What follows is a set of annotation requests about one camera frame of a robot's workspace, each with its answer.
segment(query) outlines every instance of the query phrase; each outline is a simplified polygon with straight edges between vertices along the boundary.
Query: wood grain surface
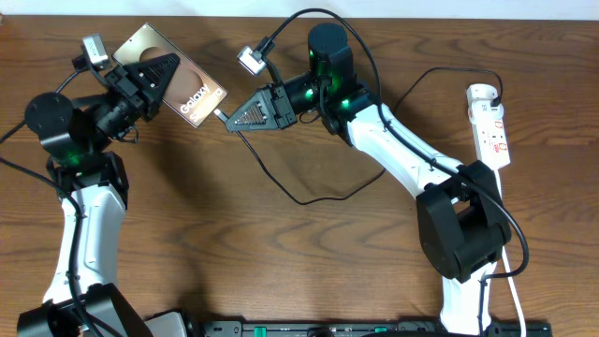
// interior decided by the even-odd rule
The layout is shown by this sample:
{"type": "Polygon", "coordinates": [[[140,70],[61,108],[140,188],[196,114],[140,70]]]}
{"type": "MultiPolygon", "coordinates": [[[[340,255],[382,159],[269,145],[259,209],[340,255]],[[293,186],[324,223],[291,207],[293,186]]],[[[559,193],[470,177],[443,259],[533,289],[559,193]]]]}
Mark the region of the wood grain surface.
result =
{"type": "MultiPolygon", "coordinates": [[[[31,98],[72,71],[80,39],[100,33],[115,51],[152,23],[228,91],[233,111],[268,77],[236,61],[281,19],[5,17],[0,27],[0,133],[22,120],[31,98]]],[[[307,33],[322,20],[291,23],[271,59],[285,78],[307,68],[307,33]]],[[[599,334],[599,23],[351,20],[372,50],[394,101],[432,66],[484,67],[504,80],[512,164],[504,202],[531,247],[517,278],[524,313],[556,336],[599,334]]],[[[352,42],[356,68],[373,82],[352,42]]],[[[430,75],[398,118],[432,146],[475,159],[464,90],[476,74],[430,75]]],[[[101,93],[90,74],[64,91],[101,93]]],[[[216,118],[194,129],[163,108],[139,124],[141,143],[114,144],[131,184],[119,242],[119,287],[143,316],[184,306],[197,317],[248,320],[382,320],[436,316],[441,277],[418,243],[415,203],[389,175],[345,202],[301,207],[264,175],[216,118]]],[[[342,196],[376,174],[370,157],[320,123],[247,134],[272,173],[300,199],[342,196]]],[[[23,130],[0,154],[43,171],[47,154],[23,130]]],[[[0,335],[37,307],[50,285],[63,215],[54,191],[0,167],[0,335]]],[[[507,246],[519,264],[517,241],[507,246]]],[[[490,311],[515,319],[506,281],[494,281],[490,311]]]]}

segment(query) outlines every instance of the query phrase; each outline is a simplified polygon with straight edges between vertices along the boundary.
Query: white power strip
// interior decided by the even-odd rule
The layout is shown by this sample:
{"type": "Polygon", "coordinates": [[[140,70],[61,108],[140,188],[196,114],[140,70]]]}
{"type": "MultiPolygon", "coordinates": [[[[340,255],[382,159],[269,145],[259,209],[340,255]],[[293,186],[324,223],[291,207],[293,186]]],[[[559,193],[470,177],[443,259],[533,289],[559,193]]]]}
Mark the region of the white power strip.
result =
{"type": "MultiPolygon", "coordinates": [[[[497,107],[491,105],[493,98],[497,97],[497,89],[488,84],[473,84],[466,90],[468,99],[468,117],[472,123],[475,136],[476,157],[495,172],[495,181],[502,198],[502,183],[499,169],[510,163],[507,149],[507,138],[504,127],[504,105],[497,107]]],[[[505,272],[510,272],[509,261],[505,247],[502,250],[505,272]]],[[[512,277],[507,278],[509,289],[514,299],[518,320],[520,323],[520,337],[526,337],[526,322],[524,313],[516,291],[516,284],[512,277]]]]}

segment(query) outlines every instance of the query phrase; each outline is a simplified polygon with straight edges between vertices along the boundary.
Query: white wall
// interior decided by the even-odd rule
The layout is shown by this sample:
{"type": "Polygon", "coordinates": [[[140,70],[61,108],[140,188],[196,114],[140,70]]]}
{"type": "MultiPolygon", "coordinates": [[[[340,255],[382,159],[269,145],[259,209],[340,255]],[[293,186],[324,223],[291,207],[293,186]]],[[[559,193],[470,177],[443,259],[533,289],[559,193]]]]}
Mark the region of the white wall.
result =
{"type": "Polygon", "coordinates": [[[0,0],[0,12],[286,17],[323,7],[343,17],[599,20],[599,0],[0,0]]]}

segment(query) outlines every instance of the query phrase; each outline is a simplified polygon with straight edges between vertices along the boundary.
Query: white cable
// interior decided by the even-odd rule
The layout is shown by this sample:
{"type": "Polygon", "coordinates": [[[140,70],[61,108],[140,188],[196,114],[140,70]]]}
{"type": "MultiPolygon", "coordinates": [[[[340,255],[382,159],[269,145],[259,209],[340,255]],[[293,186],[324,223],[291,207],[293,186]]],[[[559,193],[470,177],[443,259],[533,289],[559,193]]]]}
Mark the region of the white cable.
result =
{"type": "MultiPolygon", "coordinates": [[[[497,182],[499,197],[502,198],[502,183],[499,176],[499,170],[495,169],[493,172],[495,172],[495,181],[497,182]]],[[[509,268],[509,260],[507,259],[507,252],[505,251],[505,246],[504,248],[502,248],[502,261],[504,262],[505,272],[511,272],[511,269],[509,268]]],[[[516,284],[514,283],[514,278],[508,277],[507,283],[509,284],[509,290],[512,292],[512,298],[514,299],[514,305],[516,306],[516,312],[518,313],[518,321],[520,323],[520,337],[526,337],[526,322],[524,321],[524,313],[522,312],[522,306],[520,304],[518,292],[516,292],[516,284]]]]}

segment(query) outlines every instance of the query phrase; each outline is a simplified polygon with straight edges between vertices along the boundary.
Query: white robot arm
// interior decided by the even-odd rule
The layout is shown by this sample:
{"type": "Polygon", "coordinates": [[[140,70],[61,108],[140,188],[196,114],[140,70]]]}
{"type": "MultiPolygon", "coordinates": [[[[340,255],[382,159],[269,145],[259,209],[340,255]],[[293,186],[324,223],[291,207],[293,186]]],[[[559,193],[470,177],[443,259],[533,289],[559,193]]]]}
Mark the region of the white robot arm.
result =
{"type": "MultiPolygon", "coordinates": [[[[460,161],[441,154],[425,143],[403,126],[386,105],[383,105],[383,113],[387,120],[391,121],[392,127],[414,146],[417,146],[421,152],[430,158],[435,158],[444,167],[458,171],[457,166],[461,165],[460,161]]],[[[432,168],[386,131],[375,105],[358,112],[356,118],[347,124],[347,130],[356,149],[370,155],[383,165],[414,198],[424,192],[425,186],[429,183],[438,184],[449,178],[447,174],[432,168]]],[[[441,322],[449,332],[471,335],[478,333],[479,281],[483,275],[493,273],[496,265],[496,262],[487,263],[464,283],[443,277],[444,305],[441,311],[441,322]]],[[[488,302],[489,287],[486,287],[483,311],[484,328],[491,321],[488,302]]]]}
{"type": "MultiPolygon", "coordinates": [[[[111,184],[93,185],[77,190],[71,195],[83,212],[81,219],[80,247],[77,255],[77,271],[80,294],[96,284],[118,285],[118,250],[121,223],[124,220],[125,206],[118,192],[111,184]]],[[[51,300],[60,303],[71,299],[68,288],[68,257],[75,230],[75,209],[63,200],[65,231],[60,248],[58,266],[44,302],[51,300]]]]}

